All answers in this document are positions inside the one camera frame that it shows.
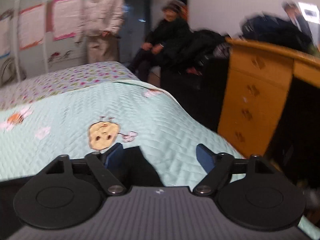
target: wooden desk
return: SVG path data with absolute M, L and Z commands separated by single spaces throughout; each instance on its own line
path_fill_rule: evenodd
M 233 48 L 218 133 L 245 157 L 264 155 L 292 77 L 320 88 L 320 59 L 264 42 L 227 41 Z

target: hand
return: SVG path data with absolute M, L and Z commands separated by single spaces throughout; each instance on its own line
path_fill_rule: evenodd
M 161 44 L 157 44 L 152 48 L 152 53 L 157 55 L 160 53 L 162 49 L 163 49 L 163 46 Z
M 108 32 L 108 31 L 103 32 L 103 33 L 102 33 L 102 37 L 108 36 L 108 35 L 110 35 L 110 34 L 111 34 L 111 32 Z
M 142 44 L 141 48 L 143 50 L 145 50 L 145 51 L 148 51 L 148 50 L 150 50 L 152 48 L 152 44 L 149 43 L 149 42 L 145 42 L 145 43 Z

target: black bag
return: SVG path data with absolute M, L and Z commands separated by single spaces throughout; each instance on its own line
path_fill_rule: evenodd
M 243 37 L 263 41 L 308 53 L 312 44 L 309 36 L 302 33 L 292 22 L 263 15 L 247 20 L 242 25 Z

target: black pants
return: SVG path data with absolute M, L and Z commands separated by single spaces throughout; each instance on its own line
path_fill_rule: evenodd
M 131 64 L 128 66 L 128 69 L 132 71 L 133 73 L 138 70 L 137 77 L 143 81 L 148 81 L 148 76 L 150 69 L 154 66 L 158 66 L 156 55 L 152 54 L 151 50 L 143 50 L 140 49 L 137 53 L 137 55 L 132 60 Z

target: metal screw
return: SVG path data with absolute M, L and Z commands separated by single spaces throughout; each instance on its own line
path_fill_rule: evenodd
M 124 190 L 124 188 L 120 185 L 113 185 L 108 188 L 108 191 L 112 194 L 119 194 Z
M 200 194 L 208 194 L 211 192 L 211 188 L 209 186 L 203 185 L 196 187 L 196 192 Z

